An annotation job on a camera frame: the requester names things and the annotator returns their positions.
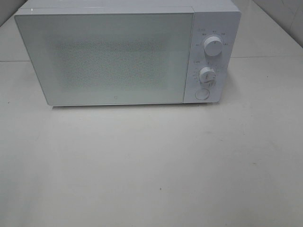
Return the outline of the upper white power knob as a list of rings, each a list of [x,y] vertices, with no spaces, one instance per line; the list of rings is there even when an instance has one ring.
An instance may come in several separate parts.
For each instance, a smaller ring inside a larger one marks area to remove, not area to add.
[[[223,50],[223,40],[218,35],[210,35],[203,42],[204,52],[207,56],[214,57]]]

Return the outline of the white microwave door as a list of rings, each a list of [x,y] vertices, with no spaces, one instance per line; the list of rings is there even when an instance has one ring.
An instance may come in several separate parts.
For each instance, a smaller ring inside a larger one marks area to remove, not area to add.
[[[183,102],[191,13],[15,20],[49,105]]]

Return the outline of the white microwave oven body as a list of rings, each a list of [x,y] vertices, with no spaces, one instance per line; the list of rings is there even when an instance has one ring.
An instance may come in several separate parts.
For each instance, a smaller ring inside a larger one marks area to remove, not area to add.
[[[220,100],[241,12],[230,0],[29,0],[16,12],[18,15],[101,15],[101,14],[193,14],[187,77],[183,102],[216,103]],[[210,35],[223,40],[222,52],[207,56],[202,42]],[[199,71],[211,67],[216,78],[201,83]],[[197,100],[201,88],[210,91],[207,100]]]

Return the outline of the round white door-release button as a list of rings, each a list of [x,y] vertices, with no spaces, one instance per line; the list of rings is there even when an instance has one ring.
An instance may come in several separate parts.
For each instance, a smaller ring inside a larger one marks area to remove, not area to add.
[[[196,91],[195,98],[197,100],[207,100],[210,96],[210,91],[206,88],[201,88]]]

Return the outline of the white timer knob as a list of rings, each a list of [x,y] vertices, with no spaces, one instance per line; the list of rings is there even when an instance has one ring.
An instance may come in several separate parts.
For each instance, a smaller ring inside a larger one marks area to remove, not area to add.
[[[199,71],[199,80],[201,83],[209,83],[216,78],[216,72],[211,67],[203,67]]]

